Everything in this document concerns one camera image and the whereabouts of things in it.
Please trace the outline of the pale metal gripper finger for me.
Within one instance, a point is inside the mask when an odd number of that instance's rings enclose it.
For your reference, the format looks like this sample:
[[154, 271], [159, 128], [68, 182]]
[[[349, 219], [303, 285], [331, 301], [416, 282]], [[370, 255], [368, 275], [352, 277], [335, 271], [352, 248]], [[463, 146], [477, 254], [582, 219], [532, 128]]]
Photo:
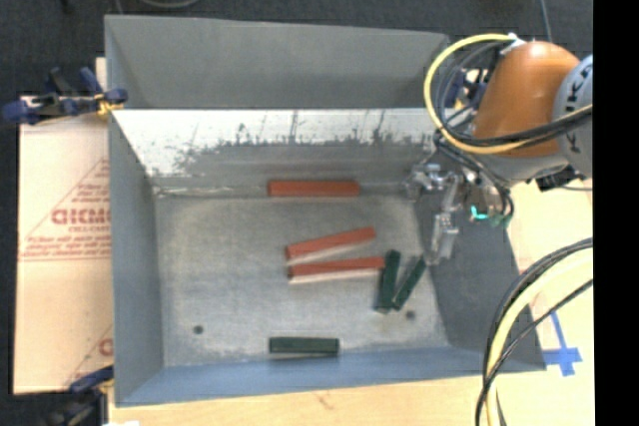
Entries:
[[456, 225], [445, 226], [442, 229], [440, 238], [440, 257], [442, 259], [451, 258], [458, 233], [459, 228]]
[[430, 235], [428, 242], [428, 251], [425, 256], [426, 262], [429, 265], [434, 265], [439, 262], [439, 249], [442, 238], [442, 230], [445, 227], [445, 217], [441, 213], [436, 213], [430, 225]]

